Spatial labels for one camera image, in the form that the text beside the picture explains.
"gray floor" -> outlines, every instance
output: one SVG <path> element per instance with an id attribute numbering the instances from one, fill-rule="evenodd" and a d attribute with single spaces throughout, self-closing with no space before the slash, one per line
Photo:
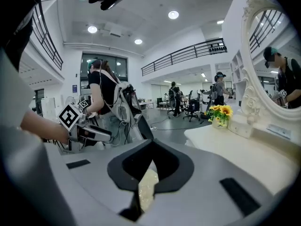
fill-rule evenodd
<path id="1" fill-rule="evenodd" d="M 179 144 L 185 144 L 186 142 L 186 137 L 184 135 L 185 130 L 203 127 L 211 124 L 210 122 L 208 122 L 208 120 L 203 119 L 201 119 L 201 121 L 198 121 L 198 119 L 193 118 L 191 122 L 189 122 L 189 118 L 185 118 L 183 120 L 183 117 L 185 116 L 184 112 L 182 112 L 182 114 L 177 118 L 173 118 L 173 113 L 170 112 L 169 116 L 171 118 L 169 119 L 166 110 L 149 108 L 143 110 L 143 115 L 150 127 L 154 126 L 158 128 L 158 130 L 153 131 L 155 138 L 159 140 L 168 140 Z"/>

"black railing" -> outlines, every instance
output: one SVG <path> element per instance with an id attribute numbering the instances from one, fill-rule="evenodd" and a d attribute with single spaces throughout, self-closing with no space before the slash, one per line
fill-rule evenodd
<path id="1" fill-rule="evenodd" d="M 58 54 L 50 37 L 48 28 L 46 26 L 41 1 L 39 1 L 37 6 L 35 6 L 33 12 L 33 22 L 35 25 L 33 27 L 33 32 L 51 60 L 60 70 L 62 70 L 63 60 Z"/>
<path id="2" fill-rule="evenodd" d="M 275 31 L 278 21 L 282 13 L 277 10 L 264 11 L 253 34 L 250 37 L 250 51 L 254 52 L 255 49 L 260 47 L 260 44 L 266 37 Z"/>
<path id="3" fill-rule="evenodd" d="M 227 47 L 224 44 L 224 40 L 222 38 L 207 40 L 157 59 L 141 69 L 142 76 L 189 59 L 220 53 L 227 53 Z"/>

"yellow flower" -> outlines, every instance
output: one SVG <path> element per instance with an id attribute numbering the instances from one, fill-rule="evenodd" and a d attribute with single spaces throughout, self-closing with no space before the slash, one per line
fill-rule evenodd
<path id="1" fill-rule="evenodd" d="M 220 105 L 211 106 L 209 109 L 217 111 L 220 108 Z"/>
<path id="2" fill-rule="evenodd" d="M 231 109 L 230 105 L 222 105 L 221 106 L 221 113 L 224 115 L 232 116 L 233 110 Z"/>

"office chair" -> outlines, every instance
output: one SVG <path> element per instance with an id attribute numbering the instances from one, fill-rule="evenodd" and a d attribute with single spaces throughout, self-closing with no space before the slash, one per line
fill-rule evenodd
<path id="1" fill-rule="evenodd" d="M 192 91 L 190 92 L 188 98 L 189 98 L 189 107 L 185 109 L 185 114 L 186 116 L 183 117 L 183 120 L 187 117 L 190 118 L 189 122 L 191 122 L 192 118 L 197 118 L 199 121 L 201 120 L 196 113 L 197 111 L 200 110 L 199 107 L 199 101 L 201 94 L 197 93 L 198 96 L 196 98 L 191 98 L 192 97 Z"/>

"white table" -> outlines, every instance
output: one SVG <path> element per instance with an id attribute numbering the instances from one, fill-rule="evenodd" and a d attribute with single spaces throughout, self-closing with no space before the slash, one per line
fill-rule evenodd
<path id="1" fill-rule="evenodd" d="M 148 102 L 140 102 L 139 105 L 147 105 L 147 108 L 149 108 L 149 104 L 152 104 L 152 106 L 154 107 L 154 103 L 155 101 L 148 101 Z"/>
<path id="2" fill-rule="evenodd" d="M 259 138 L 241 137 L 211 125 L 185 131 L 186 145 L 220 155 L 260 181 L 272 194 L 293 183 L 300 167 Z"/>

